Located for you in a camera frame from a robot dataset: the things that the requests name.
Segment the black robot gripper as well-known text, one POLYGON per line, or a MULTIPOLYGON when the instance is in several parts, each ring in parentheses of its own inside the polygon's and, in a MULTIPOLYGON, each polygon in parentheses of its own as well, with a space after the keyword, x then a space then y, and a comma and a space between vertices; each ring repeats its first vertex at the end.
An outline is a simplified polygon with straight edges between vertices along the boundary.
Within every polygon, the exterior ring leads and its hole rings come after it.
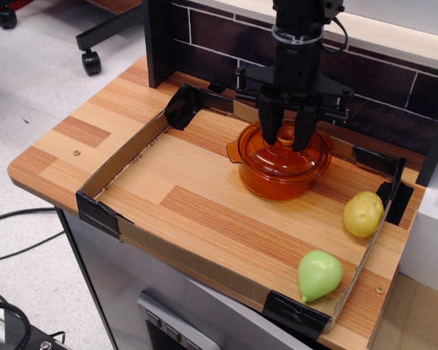
POLYGON ((314 133, 318 111, 323 113, 320 120, 348 119, 347 105, 354 91, 320 70, 320 54, 328 49, 322 43, 321 27, 310 34, 296 35, 273 27, 272 38, 277 44, 272 66, 237 68, 237 98, 258 103, 261 133, 270 145, 277 140, 285 108, 295 112, 300 109, 293 143, 293 151, 300 152, 307 148, 314 133))

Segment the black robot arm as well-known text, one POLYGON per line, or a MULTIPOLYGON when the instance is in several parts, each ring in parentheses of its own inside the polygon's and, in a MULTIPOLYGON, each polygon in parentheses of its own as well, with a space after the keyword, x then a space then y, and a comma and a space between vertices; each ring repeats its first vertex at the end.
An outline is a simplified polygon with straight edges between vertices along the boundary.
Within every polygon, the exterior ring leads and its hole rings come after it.
POLYGON ((293 151, 307 148, 321 120, 348 118, 352 88, 325 76, 320 70, 321 52, 334 53, 323 44, 323 29, 338 23, 342 1, 274 1, 276 43, 274 64, 236 70, 237 98, 255 102, 263 139, 277 140, 284 113, 296 113, 293 151))

